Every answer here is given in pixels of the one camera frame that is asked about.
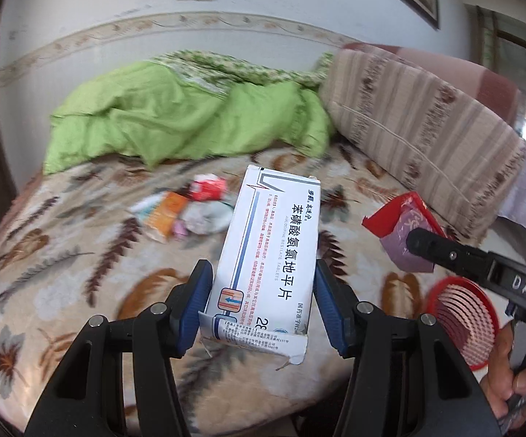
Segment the right hand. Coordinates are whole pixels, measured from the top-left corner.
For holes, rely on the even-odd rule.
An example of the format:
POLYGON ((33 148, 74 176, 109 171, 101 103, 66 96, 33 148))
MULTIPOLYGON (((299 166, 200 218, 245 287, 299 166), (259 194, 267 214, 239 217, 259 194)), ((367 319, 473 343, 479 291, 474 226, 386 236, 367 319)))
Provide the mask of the right hand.
MULTIPOLYGON (((494 347, 488 360, 487 374, 480 386, 497 419, 505 418, 509 413, 507 400, 513 395, 526 398, 526 369, 514 372, 510 366, 510 354, 514 345, 514 332, 511 323, 505 324, 496 336, 494 347)), ((526 403, 518 416, 511 422, 508 435, 522 436, 526 424, 526 403)))

